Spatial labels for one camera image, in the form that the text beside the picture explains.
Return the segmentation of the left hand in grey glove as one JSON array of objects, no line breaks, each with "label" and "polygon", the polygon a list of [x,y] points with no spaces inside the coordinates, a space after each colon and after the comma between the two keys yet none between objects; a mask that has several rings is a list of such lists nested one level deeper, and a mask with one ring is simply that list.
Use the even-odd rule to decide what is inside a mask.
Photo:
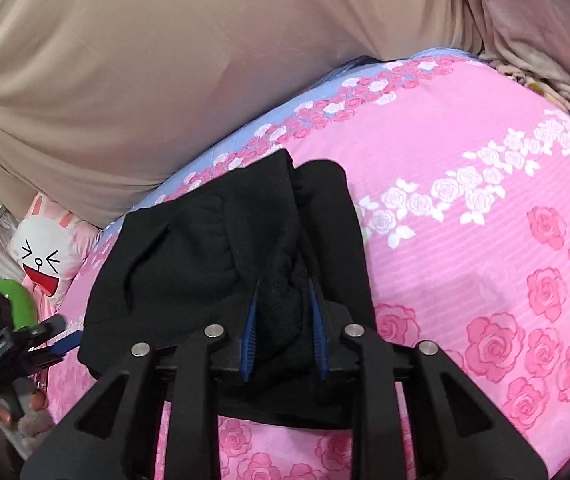
[{"label": "left hand in grey glove", "polygon": [[0,430],[26,460],[56,427],[46,394],[30,378],[18,378],[0,393]]}]

